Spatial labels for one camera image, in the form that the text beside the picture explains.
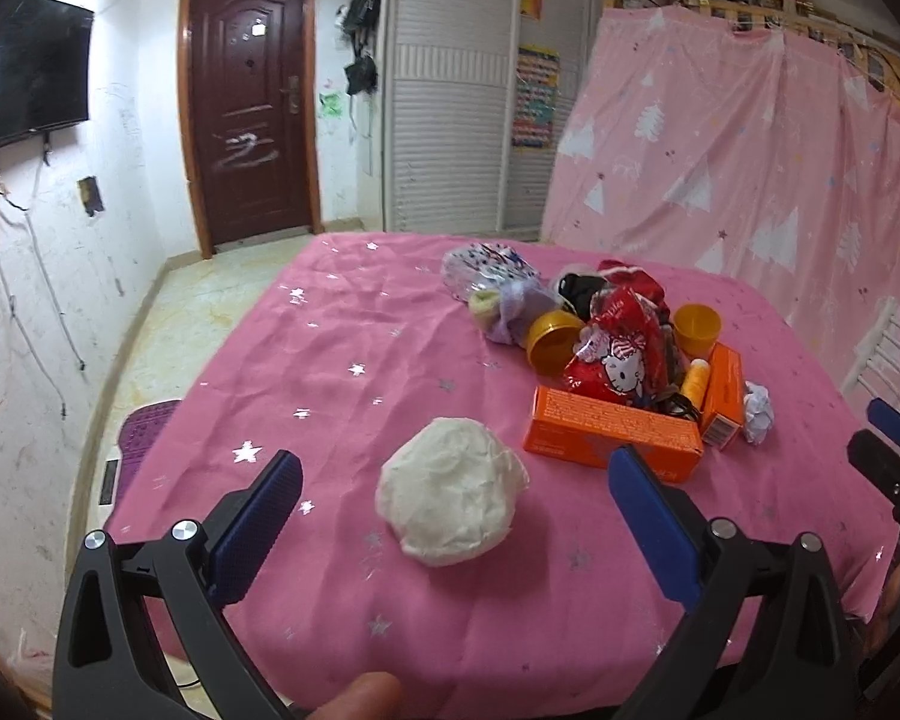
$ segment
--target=green drawing on wall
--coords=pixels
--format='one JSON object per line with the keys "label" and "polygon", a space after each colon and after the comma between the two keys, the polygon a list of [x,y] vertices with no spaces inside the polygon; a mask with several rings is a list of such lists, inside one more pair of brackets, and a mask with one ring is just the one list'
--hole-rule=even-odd
{"label": "green drawing on wall", "polygon": [[329,92],[320,95],[321,119],[341,119],[343,117],[343,92]]}

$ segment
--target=human hand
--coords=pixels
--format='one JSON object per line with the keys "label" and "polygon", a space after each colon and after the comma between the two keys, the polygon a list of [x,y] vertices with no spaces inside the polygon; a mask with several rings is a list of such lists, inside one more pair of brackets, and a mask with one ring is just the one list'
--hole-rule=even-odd
{"label": "human hand", "polygon": [[394,675],[362,674],[308,720],[397,720],[402,702],[403,688]]}

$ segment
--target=blue gripper pad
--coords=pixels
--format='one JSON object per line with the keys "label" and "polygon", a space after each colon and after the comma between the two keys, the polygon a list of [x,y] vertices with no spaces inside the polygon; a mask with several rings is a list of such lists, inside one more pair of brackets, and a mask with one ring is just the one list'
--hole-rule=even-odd
{"label": "blue gripper pad", "polygon": [[[653,472],[631,447],[624,446],[610,455],[607,476],[610,495],[624,515],[660,591],[671,601],[681,603],[687,613],[693,610],[703,591],[698,546],[677,519]],[[672,493],[685,495],[680,490]]]}
{"label": "blue gripper pad", "polygon": [[237,493],[240,509],[207,563],[207,595],[213,605],[223,608],[247,595],[302,492],[300,460],[280,450],[250,488]]}
{"label": "blue gripper pad", "polygon": [[866,418],[884,436],[900,447],[900,412],[882,398],[874,398],[866,407]]}

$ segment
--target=crumpled white tissue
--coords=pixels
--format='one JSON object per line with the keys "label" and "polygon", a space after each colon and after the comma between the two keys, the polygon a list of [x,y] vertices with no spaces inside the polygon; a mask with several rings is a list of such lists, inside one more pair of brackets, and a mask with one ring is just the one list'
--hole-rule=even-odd
{"label": "crumpled white tissue", "polygon": [[765,386],[746,382],[744,395],[744,438],[760,445],[773,427],[773,403]]}
{"label": "crumpled white tissue", "polygon": [[441,417],[384,463],[376,509],[405,555],[453,565],[504,541],[528,485],[520,458],[484,425]]}

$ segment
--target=orange box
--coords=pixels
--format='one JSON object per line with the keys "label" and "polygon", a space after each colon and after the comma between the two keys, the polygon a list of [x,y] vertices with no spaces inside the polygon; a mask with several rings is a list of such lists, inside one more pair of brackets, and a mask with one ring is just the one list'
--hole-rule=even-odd
{"label": "orange box", "polygon": [[720,449],[735,439],[744,424],[744,372],[740,353],[717,343],[710,353],[710,384],[701,412],[703,440]]}
{"label": "orange box", "polygon": [[680,484],[703,455],[697,425],[660,413],[538,386],[523,448],[605,469],[610,452],[632,443],[661,482]]}

